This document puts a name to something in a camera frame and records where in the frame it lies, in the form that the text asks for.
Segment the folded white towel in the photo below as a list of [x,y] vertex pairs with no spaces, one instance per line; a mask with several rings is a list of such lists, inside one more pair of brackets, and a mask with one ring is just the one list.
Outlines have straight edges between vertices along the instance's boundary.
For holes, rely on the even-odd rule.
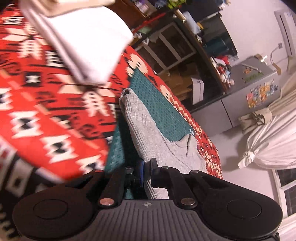
[[55,17],[42,14],[32,1],[18,3],[29,23],[55,48],[76,81],[105,84],[133,40],[126,23],[100,6]]

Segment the white knotted curtain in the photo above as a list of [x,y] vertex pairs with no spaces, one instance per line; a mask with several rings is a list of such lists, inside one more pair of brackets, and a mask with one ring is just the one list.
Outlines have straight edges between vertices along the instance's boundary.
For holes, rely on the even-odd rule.
[[266,108],[271,111],[272,119],[248,133],[246,151],[238,167],[255,163],[264,169],[294,169],[295,73],[281,88],[280,97]]

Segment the leaning cardboard sheets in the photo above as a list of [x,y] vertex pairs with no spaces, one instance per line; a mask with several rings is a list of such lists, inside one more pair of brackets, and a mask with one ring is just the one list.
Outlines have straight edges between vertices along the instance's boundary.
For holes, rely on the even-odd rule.
[[190,75],[183,75],[177,66],[170,70],[163,71],[159,77],[171,89],[172,93],[180,100],[192,97],[193,83]]

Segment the red patterned christmas tablecloth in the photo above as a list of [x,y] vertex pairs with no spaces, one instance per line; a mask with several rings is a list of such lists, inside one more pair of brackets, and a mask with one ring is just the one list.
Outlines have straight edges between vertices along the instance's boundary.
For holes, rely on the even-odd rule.
[[12,220],[23,197],[94,169],[112,169],[109,147],[119,96],[140,71],[190,126],[208,174],[222,177],[218,150],[142,57],[127,47],[105,85],[77,85],[17,2],[1,10],[1,240],[18,240]]

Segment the folded cream towel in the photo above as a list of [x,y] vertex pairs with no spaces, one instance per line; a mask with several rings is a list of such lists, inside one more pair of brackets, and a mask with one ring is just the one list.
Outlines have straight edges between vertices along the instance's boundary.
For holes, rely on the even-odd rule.
[[115,0],[31,0],[31,1],[18,1],[18,4],[23,9],[35,10],[38,14],[47,17],[54,17],[70,13],[79,9],[96,8],[101,6],[110,6],[115,4]]

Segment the grey polo shirt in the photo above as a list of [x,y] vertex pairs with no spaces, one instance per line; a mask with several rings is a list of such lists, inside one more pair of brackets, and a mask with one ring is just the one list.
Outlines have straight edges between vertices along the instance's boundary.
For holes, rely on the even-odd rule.
[[119,106],[140,158],[145,162],[144,189],[149,199],[168,199],[164,188],[152,188],[151,159],[159,166],[168,166],[188,174],[191,170],[207,173],[206,162],[199,154],[197,140],[187,134],[179,141],[171,142],[159,131],[155,121],[135,92],[126,88],[119,98]]

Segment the green cutting mat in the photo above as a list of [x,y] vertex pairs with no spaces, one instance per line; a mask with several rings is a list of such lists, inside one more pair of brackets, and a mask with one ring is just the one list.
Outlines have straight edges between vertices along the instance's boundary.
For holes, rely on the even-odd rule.
[[[168,140],[175,142],[189,133],[192,134],[189,124],[140,71],[137,70],[133,74],[128,88],[132,89],[143,102],[159,131]],[[138,159],[141,158],[135,149],[128,124],[121,112],[110,146],[106,170],[112,172],[124,164],[133,165]]]

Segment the white box on cardboard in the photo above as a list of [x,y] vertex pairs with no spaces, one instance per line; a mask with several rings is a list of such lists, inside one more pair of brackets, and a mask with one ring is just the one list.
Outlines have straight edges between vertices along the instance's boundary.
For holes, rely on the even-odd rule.
[[204,99],[204,82],[198,78],[191,78],[193,84],[192,104],[195,105]]

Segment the white drawer shelf unit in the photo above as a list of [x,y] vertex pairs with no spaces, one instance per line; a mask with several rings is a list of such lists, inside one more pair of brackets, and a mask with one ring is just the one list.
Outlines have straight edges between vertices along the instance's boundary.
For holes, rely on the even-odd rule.
[[135,50],[157,74],[177,66],[196,53],[175,23],[154,32]]

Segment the silver refrigerator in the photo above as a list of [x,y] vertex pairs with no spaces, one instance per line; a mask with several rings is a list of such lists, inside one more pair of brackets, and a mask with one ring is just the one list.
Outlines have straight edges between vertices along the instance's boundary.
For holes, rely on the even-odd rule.
[[256,57],[231,69],[235,84],[224,95],[192,112],[192,117],[209,136],[239,125],[239,117],[267,107],[280,96],[277,71]]

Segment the beige hanging bag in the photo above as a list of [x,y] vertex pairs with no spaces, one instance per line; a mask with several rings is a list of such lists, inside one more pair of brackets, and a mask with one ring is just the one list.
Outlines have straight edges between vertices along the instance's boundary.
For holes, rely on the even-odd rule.
[[257,126],[265,125],[272,119],[272,113],[269,108],[263,108],[238,118],[242,133],[252,132]]

